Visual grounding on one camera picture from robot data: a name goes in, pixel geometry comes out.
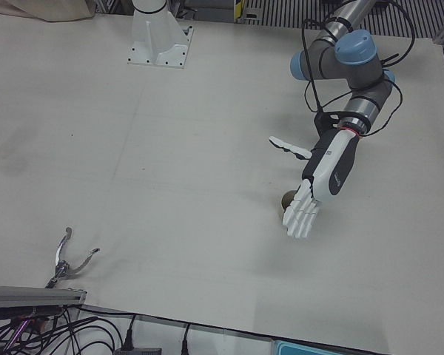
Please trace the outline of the white dexterous robot hand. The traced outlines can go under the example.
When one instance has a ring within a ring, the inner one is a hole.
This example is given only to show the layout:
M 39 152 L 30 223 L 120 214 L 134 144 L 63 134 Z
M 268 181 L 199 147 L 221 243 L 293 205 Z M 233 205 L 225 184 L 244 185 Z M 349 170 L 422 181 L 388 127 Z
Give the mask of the white dexterous robot hand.
M 282 224 L 295 239 L 307 238 L 321 205 L 338 195 L 354 165 L 360 136 L 352 129 L 324 132 L 310 150 L 282 141 L 269 142 L 299 160 L 306 160 L 301 183 L 283 213 Z

